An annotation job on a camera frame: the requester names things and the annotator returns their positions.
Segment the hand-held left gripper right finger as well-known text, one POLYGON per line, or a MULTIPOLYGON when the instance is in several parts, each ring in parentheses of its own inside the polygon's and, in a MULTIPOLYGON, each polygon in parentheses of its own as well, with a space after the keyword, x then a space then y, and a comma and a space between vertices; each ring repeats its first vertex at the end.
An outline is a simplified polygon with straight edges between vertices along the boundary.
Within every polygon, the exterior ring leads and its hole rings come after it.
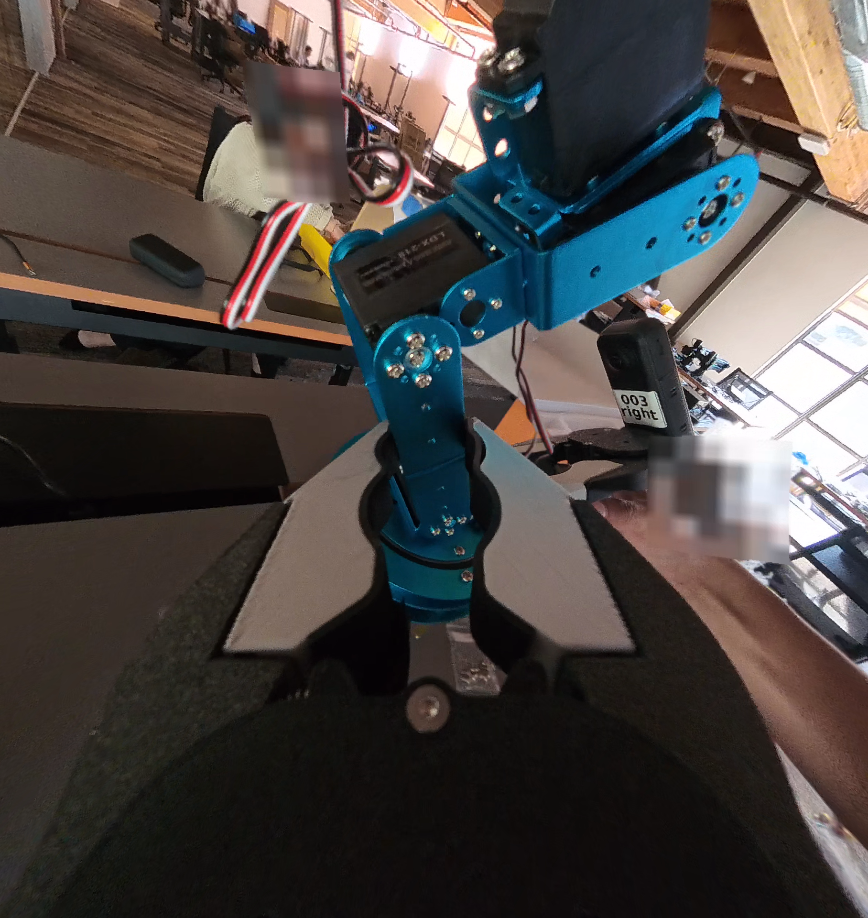
POLYGON ((553 685, 566 661, 630 658, 635 639, 568 492, 483 421, 468 424, 475 550, 469 620, 506 675, 534 664, 553 685))

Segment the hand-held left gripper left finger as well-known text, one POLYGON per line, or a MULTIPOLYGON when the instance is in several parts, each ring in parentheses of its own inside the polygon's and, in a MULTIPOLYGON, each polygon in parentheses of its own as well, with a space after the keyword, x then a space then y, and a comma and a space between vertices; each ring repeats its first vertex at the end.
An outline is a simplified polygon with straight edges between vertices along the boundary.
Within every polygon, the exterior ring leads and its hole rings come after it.
POLYGON ((380 422, 285 499, 228 625, 226 656, 283 660, 304 681, 335 662, 364 695, 405 688, 410 626, 382 545, 394 508, 393 447, 380 422))

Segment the teal blue object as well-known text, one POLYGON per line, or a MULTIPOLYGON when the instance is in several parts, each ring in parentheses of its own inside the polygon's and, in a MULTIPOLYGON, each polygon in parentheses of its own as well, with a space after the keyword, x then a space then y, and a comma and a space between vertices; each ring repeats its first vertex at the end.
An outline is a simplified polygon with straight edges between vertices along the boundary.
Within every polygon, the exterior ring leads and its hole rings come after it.
POLYGON ((583 317, 719 243, 759 178, 722 157, 705 78, 712 2, 504 2, 468 90, 485 160, 384 233, 330 256, 333 288, 396 457, 382 531, 398 601, 444 619, 480 540, 460 351, 583 317))

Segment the person's right forearm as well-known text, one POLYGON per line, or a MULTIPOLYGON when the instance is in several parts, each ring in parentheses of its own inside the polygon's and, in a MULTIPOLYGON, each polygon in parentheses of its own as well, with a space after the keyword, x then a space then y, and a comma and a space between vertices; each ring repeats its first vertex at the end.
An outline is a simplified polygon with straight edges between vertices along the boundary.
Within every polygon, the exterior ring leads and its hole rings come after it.
POLYGON ((712 632, 777 746, 868 851, 868 676, 737 561, 616 528, 712 632))

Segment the grey desk with wooden edge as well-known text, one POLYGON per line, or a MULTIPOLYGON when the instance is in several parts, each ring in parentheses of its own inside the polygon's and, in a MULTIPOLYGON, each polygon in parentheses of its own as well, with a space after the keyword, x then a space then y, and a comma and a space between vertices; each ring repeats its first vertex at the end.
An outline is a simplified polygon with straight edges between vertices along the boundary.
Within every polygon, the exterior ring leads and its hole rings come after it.
POLYGON ((0 350, 5 321, 357 366, 330 281, 283 266, 255 318, 221 313, 258 224, 128 175, 0 134, 0 350), (196 259, 179 288, 130 255, 155 234, 196 259))

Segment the person's right hand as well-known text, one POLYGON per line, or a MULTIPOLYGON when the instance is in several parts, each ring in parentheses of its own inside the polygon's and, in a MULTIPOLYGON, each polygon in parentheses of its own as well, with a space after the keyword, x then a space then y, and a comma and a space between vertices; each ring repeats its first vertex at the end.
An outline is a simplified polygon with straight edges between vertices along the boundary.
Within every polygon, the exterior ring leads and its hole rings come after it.
POLYGON ((594 501, 592 506, 639 553, 648 556, 648 495, 645 491, 619 491, 594 501))

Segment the multi-pane window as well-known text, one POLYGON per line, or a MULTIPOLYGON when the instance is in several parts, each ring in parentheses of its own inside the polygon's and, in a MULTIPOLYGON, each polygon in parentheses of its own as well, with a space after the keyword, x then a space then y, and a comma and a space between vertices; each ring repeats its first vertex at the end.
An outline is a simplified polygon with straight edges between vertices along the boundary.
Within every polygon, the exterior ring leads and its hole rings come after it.
POLYGON ((868 506, 868 280, 755 375, 753 414, 800 468, 868 506))

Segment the black flat panel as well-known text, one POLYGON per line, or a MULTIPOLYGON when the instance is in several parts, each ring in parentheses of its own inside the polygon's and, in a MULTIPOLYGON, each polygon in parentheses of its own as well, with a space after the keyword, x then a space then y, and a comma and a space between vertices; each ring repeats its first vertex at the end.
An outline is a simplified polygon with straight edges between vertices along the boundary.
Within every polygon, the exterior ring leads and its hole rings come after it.
POLYGON ((263 415, 0 402, 0 528, 271 503, 288 483, 263 415))

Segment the black pouch case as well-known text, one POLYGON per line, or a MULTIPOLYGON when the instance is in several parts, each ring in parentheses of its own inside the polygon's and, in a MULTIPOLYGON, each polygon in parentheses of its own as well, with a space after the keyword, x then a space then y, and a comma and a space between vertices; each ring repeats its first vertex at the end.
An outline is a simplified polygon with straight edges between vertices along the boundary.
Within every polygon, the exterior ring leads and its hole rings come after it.
POLYGON ((155 234, 130 239, 129 248, 134 260, 179 288, 195 289, 206 282, 206 272, 196 259, 155 234))

